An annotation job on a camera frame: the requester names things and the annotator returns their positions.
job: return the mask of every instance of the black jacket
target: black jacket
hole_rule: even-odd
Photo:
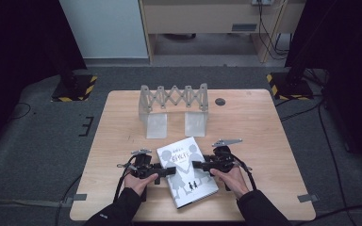
[[[140,196],[131,188],[125,188],[119,199],[97,214],[85,226],[129,226],[140,208]],[[290,222],[259,190],[243,195],[237,201],[238,208],[249,226],[290,226]]]

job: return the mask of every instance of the black and yellow tape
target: black and yellow tape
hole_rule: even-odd
[[[285,95],[285,94],[281,94],[279,92],[278,87],[275,85],[271,74],[267,74],[267,81],[270,84],[272,95],[274,96],[274,98],[276,100],[278,100],[278,99],[281,99],[281,100],[310,100],[310,99],[313,99],[312,95],[302,95],[302,94]]]
[[[57,98],[52,98],[53,102],[71,102],[71,101],[86,101],[90,97],[90,94],[93,90],[93,87],[95,86],[95,81],[98,78],[98,76],[92,76],[90,78],[90,82],[85,89],[85,92],[81,96],[77,97],[69,97],[69,96],[59,96]]]

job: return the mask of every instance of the gray plastic structure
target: gray plastic structure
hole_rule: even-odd
[[[166,104],[170,102],[178,105],[185,102],[185,136],[204,137],[206,135],[206,122],[208,118],[207,84],[201,84],[200,88],[193,90],[191,86],[185,86],[184,90],[173,86],[170,90],[157,87],[155,92],[145,85],[140,87],[139,115],[143,121],[146,138],[165,138],[167,136]]]

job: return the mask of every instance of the book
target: book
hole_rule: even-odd
[[[176,173],[166,176],[166,179],[177,209],[219,190],[209,172],[192,166],[192,161],[205,162],[194,137],[158,148],[157,154],[163,169],[176,168]]]

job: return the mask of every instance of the hand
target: hand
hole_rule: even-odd
[[[249,192],[239,167],[233,167],[229,172],[221,172],[217,169],[211,169],[210,173],[218,176],[234,192],[237,199]]]
[[[130,187],[140,196],[142,195],[142,192],[145,189],[145,187],[149,183],[153,182],[157,177],[158,177],[157,173],[152,174],[145,179],[140,179],[131,174],[128,174],[124,178],[124,187]]]

